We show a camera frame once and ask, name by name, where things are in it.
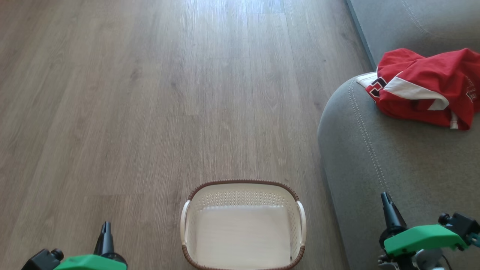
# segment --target gray sofa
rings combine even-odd
[[[351,0],[349,6],[373,65],[397,48],[425,56],[480,51],[477,0]],[[480,115],[469,131],[392,119],[355,78],[340,86],[322,114],[318,143],[352,270],[377,269],[383,191],[410,227],[435,224],[442,212],[480,219],[479,138]],[[480,268],[475,247],[445,255],[455,270]]]

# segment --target white basket handle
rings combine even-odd
[[[305,216],[305,209],[300,201],[297,201],[297,206],[300,211],[300,220],[301,220],[301,242],[300,245],[305,245],[307,241],[307,217]]]
[[[186,245],[187,242],[185,241],[185,227],[187,226],[187,210],[188,206],[190,205],[190,200],[188,200],[185,205],[183,206],[183,210],[181,211],[181,218],[180,218],[180,240],[182,245]]]

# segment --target beige plastic basket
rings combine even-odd
[[[180,220],[185,258],[201,270],[288,270],[301,260],[306,237],[297,194],[270,181],[205,183]]]

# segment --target red clothing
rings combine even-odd
[[[466,130],[480,110],[480,54],[469,49],[427,58],[396,49],[383,56],[377,77],[365,90],[392,117]]]

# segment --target gray upholstery fabric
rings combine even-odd
[[[373,61],[407,48],[423,56],[470,48],[480,51],[478,0],[348,0]]]
[[[331,97],[318,130],[322,163],[352,270],[377,269],[387,191],[408,226],[441,212],[480,219],[480,115],[469,131],[383,115],[354,79]],[[453,269],[478,269],[480,249],[446,253]]]

